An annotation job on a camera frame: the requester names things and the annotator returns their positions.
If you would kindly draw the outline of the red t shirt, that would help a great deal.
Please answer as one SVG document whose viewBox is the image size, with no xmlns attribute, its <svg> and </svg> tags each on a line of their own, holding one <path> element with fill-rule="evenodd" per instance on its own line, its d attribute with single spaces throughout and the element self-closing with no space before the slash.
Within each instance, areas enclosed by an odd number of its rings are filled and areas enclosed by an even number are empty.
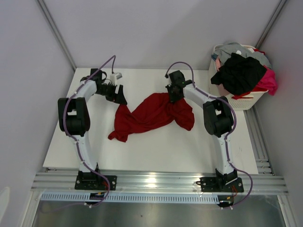
<svg viewBox="0 0 303 227">
<path fill-rule="evenodd" d="M 114 130 L 108 135 L 108 139 L 126 142 L 131 134 L 155 130 L 173 121 L 187 131 L 192 130 L 195 123 L 193 108 L 184 98 L 173 103 L 167 93 L 153 93 L 132 112 L 126 105 L 118 107 Z"/>
</svg>

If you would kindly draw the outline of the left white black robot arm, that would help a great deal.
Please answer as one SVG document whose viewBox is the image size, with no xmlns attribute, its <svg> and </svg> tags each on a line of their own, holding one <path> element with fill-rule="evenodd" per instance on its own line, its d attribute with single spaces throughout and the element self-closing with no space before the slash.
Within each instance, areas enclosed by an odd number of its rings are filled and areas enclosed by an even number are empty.
<svg viewBox="0 0 303 227">
<path fill-rule="evenodd" d="M 118 84 L 121 73 L 112 72 L 108 77 L 106 72 L 95 70 L 91 75 L 83 77 L 79 86 L 70 97 L 58 99 L 58 118 L 60 130 L 65 132 L 75 147 L 79 157 L 79 171 L 86 177 L 85 184 L 93 190 L 102 185 L 99 176 L 98 161 L 92 153 L 89 142 L 90 116 L 87 102 L 93 95 L 101 95 L 107 101 L 126 105 L 123 85 Z"/>
</svg>

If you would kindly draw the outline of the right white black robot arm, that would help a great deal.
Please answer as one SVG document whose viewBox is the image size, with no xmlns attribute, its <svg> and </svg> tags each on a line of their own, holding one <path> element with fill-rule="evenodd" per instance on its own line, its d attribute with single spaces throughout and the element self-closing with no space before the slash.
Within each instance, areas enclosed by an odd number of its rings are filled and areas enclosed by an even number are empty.
<svg viewBox="0 0 303 227">
<path fill-rule="evenodd" d="M 232 165 L 230 154 L 230 134 L 233 132 L 235 120 L 234 111 L 227 98 L 213 96 L 199 89 L 193 80 L 186 80 L 179 70 L 166 73 L 170 80 L 166 86 L 169 99 L 176 102 L 186 98 L 197 104 L 203 110 L 204 127 L 214 141 L 217 156 L 215 177 L 203 177 L 199 181 L 203 192 L 222 192 L 231 189 L 238 179 L 237 170 Z"/>
</svg>

